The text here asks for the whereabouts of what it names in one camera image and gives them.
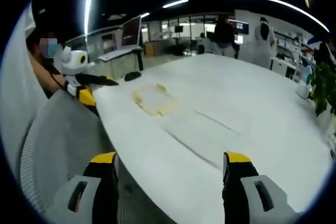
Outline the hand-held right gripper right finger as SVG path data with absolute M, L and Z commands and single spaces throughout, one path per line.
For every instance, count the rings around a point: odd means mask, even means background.
M 224 153 L 222 199 L 225 223 L 296 223 L 302 215 L 288 204 L 287 194 L 241 153 Z

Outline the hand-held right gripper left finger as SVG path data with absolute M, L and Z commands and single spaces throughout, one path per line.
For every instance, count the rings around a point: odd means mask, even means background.
M 49 223 L 117 223 L 116 152 L 99 154 L 55 194 L 46 210 Z

